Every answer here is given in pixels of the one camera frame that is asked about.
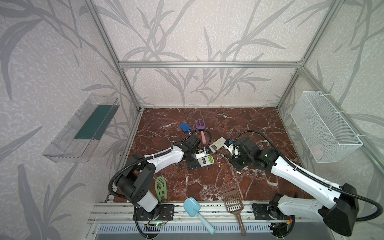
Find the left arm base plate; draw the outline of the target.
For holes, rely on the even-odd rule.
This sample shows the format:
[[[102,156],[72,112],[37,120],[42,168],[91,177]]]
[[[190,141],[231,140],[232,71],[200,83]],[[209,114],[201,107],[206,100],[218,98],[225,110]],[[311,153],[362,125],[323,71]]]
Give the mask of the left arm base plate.
[[[134,208],[133,220],[137,221],[171,221],[175,213],[175,205],[173,204],[158,204],[151,212],[147,212],[144,208]]]

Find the light blue plastic scoop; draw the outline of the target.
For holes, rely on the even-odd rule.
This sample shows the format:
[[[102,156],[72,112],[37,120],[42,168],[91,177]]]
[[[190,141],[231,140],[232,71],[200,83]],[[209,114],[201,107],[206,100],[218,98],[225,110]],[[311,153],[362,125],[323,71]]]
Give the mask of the light blue plastic scoop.
[[[183,207],[190,217],[197,216],[211,235],[215,234],[215,228],[200,214],[201,205],[197,202],[196,199],[187,198],[184,201]]]

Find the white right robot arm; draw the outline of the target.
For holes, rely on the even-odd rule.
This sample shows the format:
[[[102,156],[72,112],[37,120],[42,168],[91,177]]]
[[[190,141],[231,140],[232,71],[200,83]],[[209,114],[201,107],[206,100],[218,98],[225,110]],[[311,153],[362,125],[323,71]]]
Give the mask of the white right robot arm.
[[[271,218],[290,216],[317,220],[324,222],[332,231],[350,237],[356,222],[370,221],[383,213],[379,203],[359,196],[352,185],[340,186],[303,169],[285,157],[265,134],[256,133],[270,147],[261,150],[250,138],[240,135],[234,141],[227,139],[225,148],[231,153],[231,164],[238,171],[244,167],[255,167],[270,172],[313,197],[309,200],[275,194],[266,208]]]

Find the clear plastic wall shelf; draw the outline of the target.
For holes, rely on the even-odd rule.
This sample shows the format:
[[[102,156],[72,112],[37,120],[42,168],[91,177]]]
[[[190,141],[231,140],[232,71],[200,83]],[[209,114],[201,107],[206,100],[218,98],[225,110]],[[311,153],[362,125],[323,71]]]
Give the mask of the clear plastic wall shelf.
[[[117,97],[90,94],[43,156],[55,163],[88,162],[119,107]]]

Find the brown litter scoop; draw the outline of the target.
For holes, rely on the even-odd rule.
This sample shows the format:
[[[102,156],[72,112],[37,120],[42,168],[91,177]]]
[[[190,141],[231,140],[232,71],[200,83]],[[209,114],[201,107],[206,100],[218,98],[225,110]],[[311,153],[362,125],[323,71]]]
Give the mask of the brown litter scoop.
[[[240,231],[243,237],[247,235],[244,223],[241,218],[241,212],[244,210],[244,204],[238,190],[233,190],[223,194],[227,211],[233,214],[239,223]]]

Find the purple toy rake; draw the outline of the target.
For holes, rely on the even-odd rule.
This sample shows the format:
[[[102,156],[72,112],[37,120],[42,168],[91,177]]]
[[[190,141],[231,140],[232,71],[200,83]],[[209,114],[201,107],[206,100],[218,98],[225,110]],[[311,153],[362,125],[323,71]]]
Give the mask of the purple toy rake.
[[[207,145],[207,140],[204,134],[204,130],[206,129],[206,124],[204,119],[195,120],[195,127],[197,130],[201,132],[202,144],[203,146]]]

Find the green plastic slotted tool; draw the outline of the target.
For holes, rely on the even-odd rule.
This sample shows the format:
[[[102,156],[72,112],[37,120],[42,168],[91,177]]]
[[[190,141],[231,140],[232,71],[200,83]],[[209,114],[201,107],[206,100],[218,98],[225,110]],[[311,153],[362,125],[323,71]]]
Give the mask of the green plastic slotted tool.
[[[155,191],[157,194],[157,198],[160,202],[162,201],[162,199],[166,200],[168,198],[167,182],[165,178],[161,176],[156,178]]]

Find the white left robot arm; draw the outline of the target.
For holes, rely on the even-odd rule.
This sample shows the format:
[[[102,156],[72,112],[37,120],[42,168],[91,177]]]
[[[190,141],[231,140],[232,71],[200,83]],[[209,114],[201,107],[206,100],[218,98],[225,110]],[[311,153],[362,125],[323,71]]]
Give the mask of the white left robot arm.
[[[168,149],[153,155],[132,155],[127,165],[109,181],[109,194],[128,200],[149,214],[157,215],[161,204],[150,191],[154,175],[183,160],[195,160],[200,143],[198,137],[189,135],[184,141],[173,142]]]

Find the aluminium front rail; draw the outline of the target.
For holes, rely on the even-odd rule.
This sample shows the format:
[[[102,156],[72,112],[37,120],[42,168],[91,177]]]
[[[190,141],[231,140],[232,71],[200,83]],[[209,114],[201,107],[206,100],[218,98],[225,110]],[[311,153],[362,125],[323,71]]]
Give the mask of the aluminium front rail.
[[[244,223],[251,222],[277,222],[277,220],[264,217],[255,218],[252,204],[253,201],[245,201],[241,217]],[[165,215],[167,224],[176,223],[199,223],[198,217],[190,217],[183,207],[182,202],[171,202],[175,206],[171,214]],[[224,202],[200,202],[201,215],[211,224],[214,223],[236,223],[237,218],[227,211]],[[130,203],[102,203],[95,204],[87,220],[88,224],[123,224],[133,223],[134,206]]]

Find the blue toy shovel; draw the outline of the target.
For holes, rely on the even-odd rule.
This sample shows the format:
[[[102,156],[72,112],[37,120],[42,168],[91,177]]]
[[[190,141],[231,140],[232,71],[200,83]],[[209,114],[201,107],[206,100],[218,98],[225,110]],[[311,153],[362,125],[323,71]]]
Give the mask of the blue toy shovel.
[[[191,133],[191,127],[188,125],[188,124],[186,124],[186,123],[181,123],[180,124],[180,127],[181,127],[181,129],[183,130],[183,132],[187,132],[187,133]]]

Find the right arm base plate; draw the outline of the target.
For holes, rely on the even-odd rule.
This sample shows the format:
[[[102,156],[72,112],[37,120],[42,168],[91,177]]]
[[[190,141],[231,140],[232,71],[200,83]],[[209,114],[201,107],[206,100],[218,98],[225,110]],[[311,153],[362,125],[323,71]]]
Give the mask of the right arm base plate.
[[[290,216],[284,215],[276,206],[252,203],[255,220],[288,221]]]

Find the white remote control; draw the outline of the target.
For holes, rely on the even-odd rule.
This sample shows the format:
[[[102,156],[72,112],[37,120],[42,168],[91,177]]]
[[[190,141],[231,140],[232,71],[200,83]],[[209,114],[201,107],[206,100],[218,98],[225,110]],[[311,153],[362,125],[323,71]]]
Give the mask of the white remote control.
[[[215,160],[212,156],[205,156],[203,158],[199,158],[198,162],[201,167],[206,167],[209,165],[213,165],[215,163]]]

